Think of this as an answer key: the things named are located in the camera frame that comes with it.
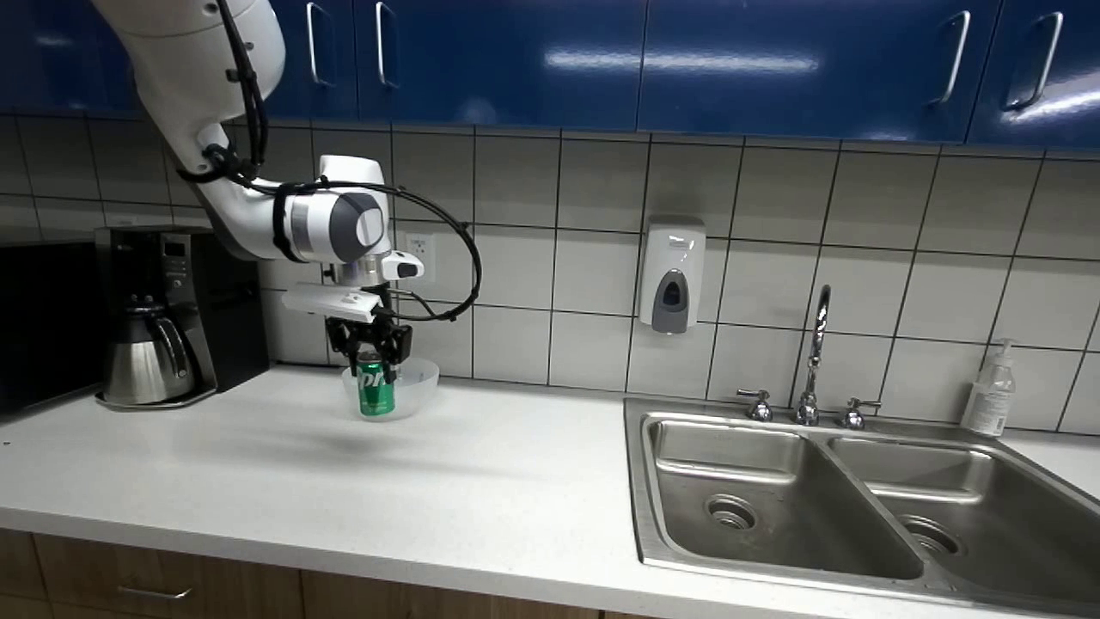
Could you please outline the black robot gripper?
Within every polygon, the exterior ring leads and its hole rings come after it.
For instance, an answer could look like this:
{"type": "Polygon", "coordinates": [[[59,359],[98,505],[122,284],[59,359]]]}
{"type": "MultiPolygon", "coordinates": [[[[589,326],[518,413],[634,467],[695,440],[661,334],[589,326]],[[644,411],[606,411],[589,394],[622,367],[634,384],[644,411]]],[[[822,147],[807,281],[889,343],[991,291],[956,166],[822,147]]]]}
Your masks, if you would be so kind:
{"type": "Polygon", "coordinates": [[[281,296],[296,312],[318,318],[330,346],[357,361],[363,346],[385,364],[403,364],[411,346],[411,326],[398,323],[379,291],[357,284],[300,284],[281,296]]]}

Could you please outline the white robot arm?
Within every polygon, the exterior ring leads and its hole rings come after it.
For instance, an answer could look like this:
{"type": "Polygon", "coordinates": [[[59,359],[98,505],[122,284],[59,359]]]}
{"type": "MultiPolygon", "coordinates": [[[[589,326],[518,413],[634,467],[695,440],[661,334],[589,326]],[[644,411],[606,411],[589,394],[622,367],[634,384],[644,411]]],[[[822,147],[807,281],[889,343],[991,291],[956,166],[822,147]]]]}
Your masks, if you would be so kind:
{"type": "Polygon", "coordinates": [[[130,55],[144,114],[202,201],[221,240],[252,260],[334,266],[330,284],[300,284],[287,310],[325,321],[351,367],[375,350],[403,364],[411,326],[388,284],[422,260],[391,240],[394,189],[359,156],[323,156],[304,181],[262,180],[264,95],[284,70],[268,0],[94,0],[130,55]]]}

